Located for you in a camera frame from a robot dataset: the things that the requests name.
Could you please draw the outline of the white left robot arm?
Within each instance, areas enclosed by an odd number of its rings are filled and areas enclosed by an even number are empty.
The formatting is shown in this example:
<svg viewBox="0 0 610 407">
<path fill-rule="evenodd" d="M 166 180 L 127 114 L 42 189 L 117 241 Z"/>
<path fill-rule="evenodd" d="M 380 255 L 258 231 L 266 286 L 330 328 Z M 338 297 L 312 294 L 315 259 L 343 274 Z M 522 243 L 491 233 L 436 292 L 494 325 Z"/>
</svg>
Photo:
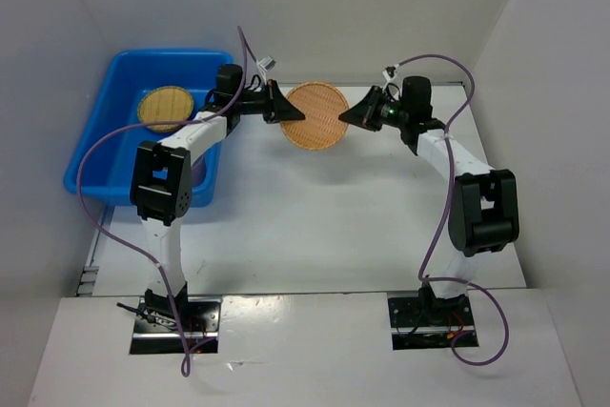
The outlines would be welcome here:
<svg viewBox="0 0 610 407">
<path fill-rule="evenodd" d="M 229 136 L 243 115 L 260 115 L 268 124 L 306 118 L 276 81 L 249 89 L 242 67 L 224 64 L 191 123 L 159 142 L 144 141 L 137 148 L 130 199 L 159 271 L 145 292 L 144 310 L 147 315 L 155 314 L 168 330 L 183 328 L 190 318 L 180 234 L 182 218 L 193 203 L 193 164 Z"/>
</svg>

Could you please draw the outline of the brown woven bamboo tray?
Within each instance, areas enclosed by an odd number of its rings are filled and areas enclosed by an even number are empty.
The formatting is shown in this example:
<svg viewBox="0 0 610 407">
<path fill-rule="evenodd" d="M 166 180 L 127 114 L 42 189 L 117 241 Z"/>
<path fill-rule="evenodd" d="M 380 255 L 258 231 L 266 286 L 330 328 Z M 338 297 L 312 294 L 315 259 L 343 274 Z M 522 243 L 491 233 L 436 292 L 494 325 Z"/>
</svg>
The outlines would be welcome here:
<svg viewBox="0 0 610 407">
<path fill-rule="evenodd" d="M 303 150 L 322 151 L 344 137 L 348 125 L 338 118 L 349 104 L 338 88 L 323 82 L 306 82 L 292 88 L 286 98 L 305 115 L 304 120 L 280 123 L 291 143 Z"/>
</svg>

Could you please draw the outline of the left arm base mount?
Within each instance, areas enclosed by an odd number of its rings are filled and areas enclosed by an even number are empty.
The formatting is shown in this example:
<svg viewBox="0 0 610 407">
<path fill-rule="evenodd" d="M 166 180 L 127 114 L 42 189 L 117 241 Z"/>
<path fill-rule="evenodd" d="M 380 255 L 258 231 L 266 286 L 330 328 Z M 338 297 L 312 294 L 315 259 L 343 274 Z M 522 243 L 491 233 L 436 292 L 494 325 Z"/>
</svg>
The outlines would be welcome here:
<svg viewBox="0 0 610 407">
<path fill-rule="evenodd" d="M 221 297 L 191 296 L 182 317 L 182 326 L 189 348 L 197 354 L 216 354 L 221 315 Z M 137 307 L 125 306 L 134 313 L 131 355 L 182 354 L 182 343 L 172 317 L 148 311 L 145 299 Z"/>
</svg>

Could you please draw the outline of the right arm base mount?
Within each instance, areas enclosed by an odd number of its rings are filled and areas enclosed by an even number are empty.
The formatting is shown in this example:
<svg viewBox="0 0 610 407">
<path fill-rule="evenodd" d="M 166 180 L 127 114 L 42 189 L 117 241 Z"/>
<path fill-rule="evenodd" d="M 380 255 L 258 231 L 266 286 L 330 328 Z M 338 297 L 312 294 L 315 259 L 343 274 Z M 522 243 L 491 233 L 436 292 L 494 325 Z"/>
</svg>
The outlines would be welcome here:
<svg viewBox="0 0 610 407">
<path fill-rule="evenodd" d="M 457 337 L 457 348 L 478 346 L 474 316 L 466 295 L 452 299 L 417 294 L 388 295 L 388 314 L 393 349 L 449 349 Z"/>
</svg>

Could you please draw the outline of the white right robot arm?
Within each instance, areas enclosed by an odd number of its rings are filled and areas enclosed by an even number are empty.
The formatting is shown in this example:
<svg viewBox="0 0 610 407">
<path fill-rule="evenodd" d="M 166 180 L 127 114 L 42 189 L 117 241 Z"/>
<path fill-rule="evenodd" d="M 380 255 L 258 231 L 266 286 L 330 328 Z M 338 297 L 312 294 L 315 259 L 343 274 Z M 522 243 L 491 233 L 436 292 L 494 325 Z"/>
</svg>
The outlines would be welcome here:
<svg viewBox="0 0 610 407">
<path fill-rule="evenodd" d="M 450 238 L 454 256 L 440 274 L 419 273 L 417 302 L 418 319 L 438 324 L 462 303 L 483 254 L 500 252 L 517 239 L 516 177 L 478 160 L 451 137 L 433 115 L 432 85 L 423 76 L 404 78 L 397 98 L 371 87 L 338 119 L 369 132 L 384 126 L 398 129 L 402 143 L 447 181 L 441 229 Z"/>
</svg>

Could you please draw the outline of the green-rimmed bamboo tray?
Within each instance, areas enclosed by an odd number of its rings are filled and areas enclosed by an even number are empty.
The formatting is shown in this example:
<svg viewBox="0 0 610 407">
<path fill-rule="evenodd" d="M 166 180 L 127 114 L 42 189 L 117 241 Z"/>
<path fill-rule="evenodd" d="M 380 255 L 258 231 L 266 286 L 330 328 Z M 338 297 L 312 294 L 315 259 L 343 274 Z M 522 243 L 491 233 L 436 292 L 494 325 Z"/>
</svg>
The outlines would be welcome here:
<svg viewBox="0 0 610 407">
<path fill-rule="evenodd" d="M 160 125 L 160 121 L 188 120 L 194 109 L 192 95 L 177 86 L 165 86 L 148 92 L 137 107 L 140 123 L 151 123 L 148 129 L 157 133 L 175 132 L 179 125 Z"/>
</svg>

